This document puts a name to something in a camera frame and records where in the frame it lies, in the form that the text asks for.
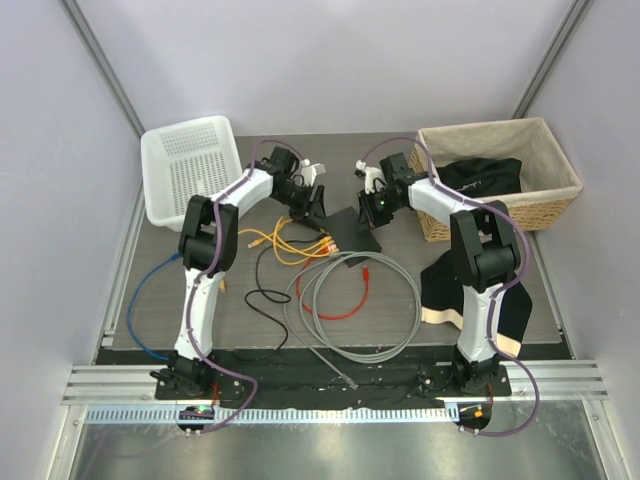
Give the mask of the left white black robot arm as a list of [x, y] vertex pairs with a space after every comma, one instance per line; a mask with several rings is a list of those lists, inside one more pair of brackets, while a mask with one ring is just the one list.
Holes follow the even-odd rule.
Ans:
[[317, 179], [325, 172], [324, 164], [305, 159], [278, 141], [270, 156], [254, 158], [228, 186], [191, 197], [178, 242], [186, 280], [182, 320], [165, 367], [151, 373], [157, 382], [157, 399], [203, 398], [221, 377], [247, 382], [250, 395], [257, 393], [256, 379], [229, 370], [211, 357], [220, 284], [236, 259], [239, 220], [267, 198], [303, 219], [321, 213], [324, 188]]

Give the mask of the black network switch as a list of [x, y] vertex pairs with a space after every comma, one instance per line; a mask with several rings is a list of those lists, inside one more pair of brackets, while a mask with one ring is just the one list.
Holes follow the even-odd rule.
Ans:
[[377, 252], [382, 247], [369, 230], [359, 229], [359, 214], [353, 207], [347, 207], [329, 215], [326, 230], [341, 252]]

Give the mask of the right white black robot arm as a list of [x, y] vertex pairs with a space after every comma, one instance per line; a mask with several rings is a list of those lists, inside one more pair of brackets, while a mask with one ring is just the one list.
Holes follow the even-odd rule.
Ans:
[[384, 158], [377, 167], [358, 160], [355, 175], [364, 181], [358, 193], [360, 229], [389, 224], [401, 208], [421, 211], [448, 226], [453, 272], [463, 291], [463, 327], [451, 380], [462, 394], [482, 391], [498, 373], [499, 309], [504, 291], [515, 283], [521, 263], [516, 238], [523, 231], [504, 203], [483, 203], [457, 193], [431, 173], [414, 172], [402, 154]]

